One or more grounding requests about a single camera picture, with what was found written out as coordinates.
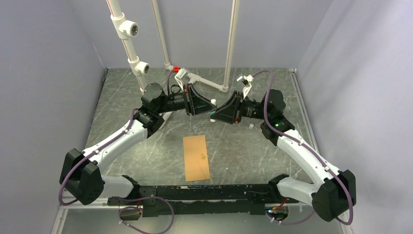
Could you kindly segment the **brown paper envelope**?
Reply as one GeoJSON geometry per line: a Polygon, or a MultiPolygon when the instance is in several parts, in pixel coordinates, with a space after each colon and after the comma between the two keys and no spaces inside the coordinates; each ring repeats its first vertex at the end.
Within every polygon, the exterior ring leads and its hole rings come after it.
{"type": "Polygon", "coordinates": [[[183,137],[186,182],[210,179],[205,135],[183,137]]]}

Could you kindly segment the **green white glue stick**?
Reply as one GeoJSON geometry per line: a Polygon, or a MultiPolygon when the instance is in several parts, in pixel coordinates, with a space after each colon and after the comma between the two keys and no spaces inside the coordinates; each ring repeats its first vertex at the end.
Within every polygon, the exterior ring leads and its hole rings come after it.
{"type": "Polygon", "coordinates": [[[211,103],[214,105],[214,110],[210,112],[210,122],[216,122],[215,119],[212,118],[212,115],[215,113],[216,108],[217,108],[217,100],[216,99],[211,99],[211,103]]]}

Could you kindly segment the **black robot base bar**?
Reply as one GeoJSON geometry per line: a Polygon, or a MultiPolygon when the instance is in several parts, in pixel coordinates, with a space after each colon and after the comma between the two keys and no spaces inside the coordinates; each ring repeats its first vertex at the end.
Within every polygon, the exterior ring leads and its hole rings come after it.
{"type": "Polygon", "coordinates": [[[139,186],[132,196],[108,199],[109,206],[139,205],[143,217],[160,215],[203,215],[247,213],[262,215],[275,206],[297,204],[284,198],[275,186],[266,184],[232,185],[152,185],[139,186]]]}

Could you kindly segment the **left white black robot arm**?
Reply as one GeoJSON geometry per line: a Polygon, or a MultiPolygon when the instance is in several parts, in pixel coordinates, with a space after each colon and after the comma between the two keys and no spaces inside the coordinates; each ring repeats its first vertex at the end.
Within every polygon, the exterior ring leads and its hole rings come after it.
{"type": "Polygon", "coordinates": [[[195,116],[217,109],[191,83],[169,95],[160,84],[151,83],[145,87],[141,101],[141,107],[133,109],[130,119],[115,133],[94,146],[82,151],[71,149],[66,154],[59,179],[60,205],[77,201],[89,205],[102,197],[119,197],[129,205],[135,204],[141,196],[138,182],[127,175],[103,176],[102,172],[132,146],[156,133],[165,122],[163,113],[185,110],[187,115],[195,116]]]}

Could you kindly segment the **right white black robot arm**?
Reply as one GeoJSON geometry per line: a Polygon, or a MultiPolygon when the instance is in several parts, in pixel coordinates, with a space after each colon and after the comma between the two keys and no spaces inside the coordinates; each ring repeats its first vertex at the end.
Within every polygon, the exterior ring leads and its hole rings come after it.
{"type": "Polygon", "coordinates": [[[279,90],[267,91],[261,102],[235,91],[210,117],[228,124],[239,123],[244,117],[262,119],[264,137],[286,152],[311,179],[306,183],[281,174],[269,181],[269,198],[274,202],[291,198],[310,205],[324,221],[336,219],[351,224],[357,200],[355,175],[350,170],[340,170],[317,153],[284,116],[285,107],[279,90]]]}

